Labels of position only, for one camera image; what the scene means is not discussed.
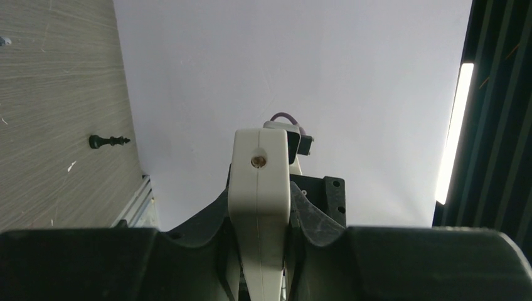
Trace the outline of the black chess piece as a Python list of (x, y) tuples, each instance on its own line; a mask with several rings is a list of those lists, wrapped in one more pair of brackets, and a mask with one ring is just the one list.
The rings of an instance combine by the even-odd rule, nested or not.
[(91, 149), (99, 149), (105, 145), (125, 145), (128, 144), (130, 141), (131, 140), (129, 138), (123, 136), (103, 138), (99, 135), (91, 135), (88, 138), (88, 143)]

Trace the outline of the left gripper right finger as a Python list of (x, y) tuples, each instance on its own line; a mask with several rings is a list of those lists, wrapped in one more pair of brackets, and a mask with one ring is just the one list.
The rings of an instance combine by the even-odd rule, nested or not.
[(290, 300), (530, 300), (531, 265), (505, 234), (343, 227), (290, 185)]

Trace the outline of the ceiling light strip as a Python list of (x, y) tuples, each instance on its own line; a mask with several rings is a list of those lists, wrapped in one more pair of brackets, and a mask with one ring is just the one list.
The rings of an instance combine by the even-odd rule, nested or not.
[(473, 72), (473, 63), (463, 63), (460, 66), (452, 112), (449, 121), (449, 128), (447, 131), (447, 138), (440, 162), (440, 169), (435, 189), (435, 200), (440, 204), (446, 203), (447, 195), (449, 193), (450, 180), (453, 173)]

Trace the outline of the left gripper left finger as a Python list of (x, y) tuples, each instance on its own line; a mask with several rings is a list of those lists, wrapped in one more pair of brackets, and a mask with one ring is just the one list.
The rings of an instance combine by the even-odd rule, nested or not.
[(1, 235), (2, 300), (236, 300), (227, 193), (171, 231), (16, 230)]

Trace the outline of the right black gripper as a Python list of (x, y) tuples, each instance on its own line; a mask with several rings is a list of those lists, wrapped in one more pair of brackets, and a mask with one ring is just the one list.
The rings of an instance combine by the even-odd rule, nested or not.
[(298, 186), (306, 198), (323, 213), (346, 227), (345, 181), (338, 177), (323, 178), (290, 175), (290, 180)]

